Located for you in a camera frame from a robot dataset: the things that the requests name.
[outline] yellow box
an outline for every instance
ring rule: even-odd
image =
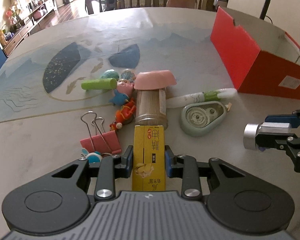
[[[133,191],[164,191],[164,132],[163,126],[134,128]]]

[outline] blue dolphin toy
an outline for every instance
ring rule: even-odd
[[[120,93],[117,89],[114,89],[113,91],[114,97],[109,100],[110,103],[113,103],[117,106],[123,106],[129,102],[129,97],[126,94]]]

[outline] gray ribbed panel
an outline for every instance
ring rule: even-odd
[[[244,236],[225,229],[199,202],[175,191],[123,191],[119,198],[98,203],[89,217],[68,232],[46,237],[11,232],[5,240],[293,240],[286,232]]]

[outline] white sticker on box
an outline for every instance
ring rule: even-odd
[[[296,89],[298,86],[300,86],[300,79],[291,76],[286,76],[279,84],[279,87],[291,89]]]
[[[166,90],[159,89],[160,113],[166,115]]]

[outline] wooden floor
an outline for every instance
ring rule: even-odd
[[[59,23],[87,16],[84,8],[84,0],[75,0],[69,4],[58,8],[58,11],[52,11],[40,22],[40,26],[34,32],[49,28]]]

